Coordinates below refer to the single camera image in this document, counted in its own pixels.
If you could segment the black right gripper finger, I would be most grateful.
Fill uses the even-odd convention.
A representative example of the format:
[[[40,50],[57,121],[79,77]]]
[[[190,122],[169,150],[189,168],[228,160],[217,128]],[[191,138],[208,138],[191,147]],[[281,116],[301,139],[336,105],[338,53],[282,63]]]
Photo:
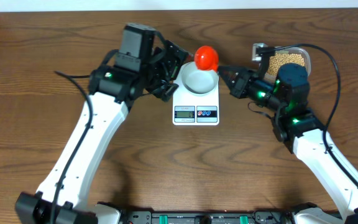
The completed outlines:
[[[218,73],[220,75],[228,75],[228,74],[235,74],[241,73],[244,70],[242,66],[234,66],[234,65],[221,65],[218,67]]]
[[[235,73],[219,73],[219,76],[222,78],[223,82],[232,90],[237,82],[237,75]]]

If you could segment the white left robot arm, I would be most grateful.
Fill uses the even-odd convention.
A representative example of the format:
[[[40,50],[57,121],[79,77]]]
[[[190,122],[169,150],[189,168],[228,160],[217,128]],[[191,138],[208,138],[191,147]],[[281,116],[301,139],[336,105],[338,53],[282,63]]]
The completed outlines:
[[[81,116],[57,163],[35,194],[18,197],[21,223],[119,223],[121,211],[112,205],[88,206],[95,173],[134,101],[145,95],[168,101],[188,57],[191,53],[169,40],[162,48],[148,42],[108,52],[89,76]]]

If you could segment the red plastic measuring scoop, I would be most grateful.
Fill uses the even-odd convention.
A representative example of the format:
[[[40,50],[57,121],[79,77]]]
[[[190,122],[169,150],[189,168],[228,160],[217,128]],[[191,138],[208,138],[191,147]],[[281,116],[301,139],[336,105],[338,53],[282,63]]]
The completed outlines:
[[[219,56],[212,47],[204,45],[194,55],[194,62],[199,70],[217,71],[219,67]]]

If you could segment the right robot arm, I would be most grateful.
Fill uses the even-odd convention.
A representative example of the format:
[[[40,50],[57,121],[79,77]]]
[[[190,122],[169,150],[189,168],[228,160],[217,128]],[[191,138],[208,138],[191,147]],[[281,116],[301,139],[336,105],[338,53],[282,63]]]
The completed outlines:
[[[358,171],[307,107],[310,84],[306,68],[295,63],[285,64],[280,67],[274,83],[266,82],[255,70],[246,67],[220,66],[218,75],[232,96],[250,98],[256,105],[274,112],[269,119],[277,140],[312,171],[340,214],[335,217],[306,203],[283,221],[358,223]]]

